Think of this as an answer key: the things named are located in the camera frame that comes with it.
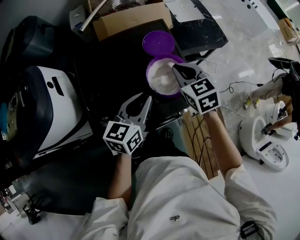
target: beige pants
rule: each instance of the beige pants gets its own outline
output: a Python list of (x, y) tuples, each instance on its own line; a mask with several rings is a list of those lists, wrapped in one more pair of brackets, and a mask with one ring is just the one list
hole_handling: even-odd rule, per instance
[(262, 87), (258, 88), (255, 91), (249, 93), (249, 99), (251, 101), (254, 100), (267, 100), (269, 98), (277, 97), (281, 95), (281, 90), (283, 86), (282, 77), (286, 76), (286, 74), (280, 74), (274, 78), (276, 80), (273, 82), (272, 80), (264, 84)]

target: cardboard box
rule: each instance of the cardboard box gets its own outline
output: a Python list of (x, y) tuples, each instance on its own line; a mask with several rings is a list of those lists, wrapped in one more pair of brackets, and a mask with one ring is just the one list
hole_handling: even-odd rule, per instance
[(279, 20), (278, 25), (280, 30), (285, 37), (287, 43), (289, 45), (296, 45), (300, 43), (300, 34), (299, 32), (293, 27), (292, 23), (289, 19), (284, 18)]
[(109, 14), (93, 22), (99, 41), (126, 29), (163, 19), (171, 28), (172, 20), (170, 10), (164, 2), (133, 7), (127, 10)]

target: white powder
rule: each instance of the white powder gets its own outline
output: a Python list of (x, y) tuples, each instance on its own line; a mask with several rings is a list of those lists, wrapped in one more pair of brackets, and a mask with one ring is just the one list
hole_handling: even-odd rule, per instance
[(180, 90), (175, 74), (169, 66), (170, 63), (178, 62), (171, 58), (157, 60), (149, 68), (147, 75), (150, 87), (163, 95), (173, 95)]

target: black circular button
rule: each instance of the black circular button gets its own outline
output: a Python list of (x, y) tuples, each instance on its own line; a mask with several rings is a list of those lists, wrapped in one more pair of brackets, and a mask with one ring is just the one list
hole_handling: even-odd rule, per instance
[(54, 88), (54, 86), (53, 86), (53, 83), (52, 83), (52, 82), (47, 82), (47, 86), (48, 86), (49, 88)]

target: white t-shirt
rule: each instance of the white t-shirt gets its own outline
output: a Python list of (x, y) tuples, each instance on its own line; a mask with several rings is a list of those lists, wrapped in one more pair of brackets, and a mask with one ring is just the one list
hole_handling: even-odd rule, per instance
[(149, 158), (136, 181), (130, 214), (121, 198), (97, 198), (82, 240), (234, 240), (247, 221), (273, 239), (276, 214), (243, 165), (227, 172), (225, 198), (188, 157)]

